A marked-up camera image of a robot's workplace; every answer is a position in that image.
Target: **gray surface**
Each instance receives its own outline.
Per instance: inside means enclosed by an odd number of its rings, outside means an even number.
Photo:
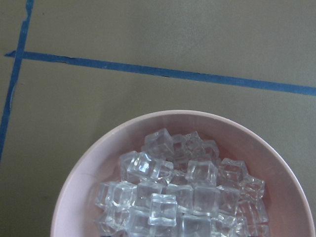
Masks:
[[[3,55],[16,48],[25,12],[24,2],[1,4]],[[313,1],[36,1],[26,50],[316,85],[315,12]],[[13,60],[0,60],[1,104]],[[24,60],[0,165],[0,236],[48,236],[84,151],[129,119],[169,109],[257,133],[292,168],[316,218],[316,97]]]

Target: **round plastic container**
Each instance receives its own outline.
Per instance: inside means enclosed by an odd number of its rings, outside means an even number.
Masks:
[[[281,156],[247,128],[220,116],[185,110],[162,111],[134,118],[114,128],[77,162],[59,195],[51,226],[52,237],[99,237],[94,206],[100,182],[119,180],[119,156],[136,150],[144,137],[161,128],[171,135],[198,131],[214,139],[220,157],[244,160],[249,173],[265,180],[263,198],[272,237],[315,237],[311,210],[295,175]]]

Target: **bowl rim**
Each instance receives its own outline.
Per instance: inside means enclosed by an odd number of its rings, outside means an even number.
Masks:
[[[220,121],[228,123],[228,124],[230,124],[230,125],[232,125],[234,127],[237,127],[238,129],[242,130],[243,132],[247,133],[248,135],[250,135],[251,137],[256,139],[262,145],[264,145],[271,153],[273,153],[275,155],[275,157],[278,159],[278,161],[285,167],[286,172],[290,175],[292,181],[295,184],[295,187],[299,191],[300,198],[301,198],[301,200],[303,201],[303,204],[304,204],[304,210],[305,210],[305,212],[308,215],[308,222],[309,222],[308,224],[309,224],[309,227],[310,227],[310,233],[312,234],[311,237],[315,237],[316,236],[312,212],[311,212],[310,206],[308,204],[307,198],[305,196],[305,193],[303,191],[303,188],[301,187],[298,179],[296,178],[295,174],[293,173],[293,171],[291,170],[289,165],[280,156],[280,154],[272,146],[270,146],[265,140],[263,140],[260,136],[258,136],[256,133],[254,133],[250,129],[240,125],[239,123],[234,122],[234,121],[232,121],[232,120],[230,120],[228,118],[225,118],[225,117],[222,117],[222,116],[219,116],[219,115],[215,115],[215,114],[211,114],[211,113],[207,113],[207,112],[202,112],[202,111],[194,111],[194,110],[166,110],[166,111],[159,111],[159,112],[153,112],[153,113],[141,115],[141,116],[138,116],[136,118],[132,118],[132,119],[120,124],[119,126],[113,128],[112,130],[107,132],[101,138],[99,138],[81,156],[81,158],[77,161],[77,163],[72,168],[72,170],[69,173],[69,175],[67,176],[67,179],[66,179],[66,181],[63,184],[63,187],[62,187],[62,189],[61,189],[61,191],[59,193],[59,196],[58,196],[55,208],[54,208],[54,213],[53,213],[53,217],[52,217],[52,224],[51,224],[51,229],[50,229],[50,236],[51,237],[55,237],[55,226],[56,226],[56,222],[57,222],[57,216],[58,216],[58,212],[59,212],[59,209],[60,209],[60,204],[63,201],[64,193],[66,192],[67,187],[68,187],[70,181],[72,180],[77,167],[83,162],[83,160],[88,156],[88,154],[92,150],[94,150],[96,147],[98,147],[108,137],[112,136],[113,134],[117,133],[118,131],[124,129],[125,127],[127,127],[127,126],[129,126],[129,125],[131,125],[133,123],[136,123],[136,122],[139,122],[139,121],[142,121],[142,120],[146,120],[146,119],[150,119],[150,118],[154,118],[154,117],[161,117],[161,116],[165,116],[165,115],[174,115],[174,114],[177,114],[177,115],[184,114],[184,115],[193,115],[193,116],[204,116],[204,117],[209,117],[209,118],[213,118],[213,119],[216,119],[216,120],[220,120]]]

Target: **tape strip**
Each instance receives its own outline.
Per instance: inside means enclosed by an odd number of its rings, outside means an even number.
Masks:
[[[16,53],[14,55],[15,59],[14,59],[13,69],[12,69],[12,73],[11,73],[11,79],[10,79],[10,83],[9,83],[8,92],[6,95],[6,100],[5,100],[5,104],[4,104],[1,125],[0,125],[0,161],[1,161],[1,155],[3,152],[3,148],[4,148],[4,141],[5,141],[5,136],[6,136],[6,132],[7,132],[8,124],[9,124],[9,118],[10,118],[10,114],[11,114],[12,98],[13,98],[16,83],[17,83],[18,78],[19,78],[20,68],[21,68],[21,64],[22,64],[25,43],[26,43],[26,38],[28,35],[28,29],[29,29],[29,24],[30,24],[32,9],[33,9],[33,3],[34,3],[34,0],[27,0],[27,2],[26,2],[25,9],[27,12],[27,17],[22,22],[19,42],[18,42],[18,46],[16,48]]]
[[[14,55],[15,55],[14,51],[6,54],[7,57],[14,57]],[[178,71],[178,70],[172,70],[172,69],[163,69],[163,68],[154,68],[154,67],[138,66],[138,65],[123,64],[123,63],[114,63],[114,62],[99,61],[99,60],[92,60],[92,59],[85,59],[85,58],[70,58],[70,57],[65,57],[65,56],[57,56],[57,55],[52,55],[52,54],[34,53],[34,52],[24,52],[23,58],[30,59],[30,60],[44,61],[44,62],[67,63],[69,65],[99,68],[99,69],[106,69],[106,70],[115,70],[115,71],[121,71],[121,72],[139,73],[139,74],[147,74],[147,75],[162,76],[162,77],[177,78],[177,79],[196,80],[196,81],[212,82],[212,83],[218,83],[218,84],[235,85],[235,86],[243,86],[243,87],[250,87],[250,88],[256,88],[256,89],[274,90],[274,91],[282,91],[282,92],[290,92],[290,93],[316,96],[316,87],[310,87],[310,86],[277,83],[277,82],[270,82],[270,81],[263,81],[263,80],[225,77],[225,76],[219,76],[219,75],[201,74],[201,73]]]

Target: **blue line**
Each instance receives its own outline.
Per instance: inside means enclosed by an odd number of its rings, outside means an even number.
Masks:
[[[15,55],[15,51],[6,54],[7,57],[14,57],[14,55]],[[178,70],[163,69],[163,68],[153,68],[153,67],[114,63],[114,62],[99,61],[99,60],[92,60],[92,59],[85,59],[85,58],[70,58],[66,56],[57,56],[57,55],[52,55],[52,54],[34,53],[34,52],[24,52],[23,58],[30,59],[30,60],[44,61],[44,62],[67,63],[70,65],[114,70],[114,71],[121,71],[121,72],[139,73],[139,74],[147,74],[147,75],[187,79],[187,80],[196,80],[196,81],[212,82],[212,83],[218,83],[218,84],[235,85],[235,86],[243,86],[243,87],[250,87],[250,88],[256,88],[256,89],[274,90],[274,91],[282,91],[282,92],[290,92],[290,93],[316,96],[316,87],[310,87],[310,86],[277,83],[277,82],[270,82],[270,81],[263,81],[263,80],[233,78],[233,77],[225,77],[225,76],[219,76],[219,75],[201,74],[201,73],[178,71]]]
[[[18,78],[19,78],[20,68],[21,68],[21,64],[22,64],[25,43],[26,43],[26,38],[28,35],[30,19],[31,19],[31,14],[32,14],[32,9],[33,9],[33,3],[34,3],[34,0],[27,0],[27,2],[26,2],[25,9],[27,12],[27,17],[22,22],[19,42],[18,42],[18,46],[16,49],[16,53],[15,53],[15,59],[14,59],[11,79],[10,79],[9,88],[8,88],[8,92],[6,95],[5,105],[4,105],[4,109],[3,109],[1,125],[0,125],[0,161],[1,161],[1,155],[3,152],[3,148],[4,148],[5,136],[6,136],[6,132],[8,129],[8,124],[9,124],[12,98],[13,98],[16,83],[17,83]]]

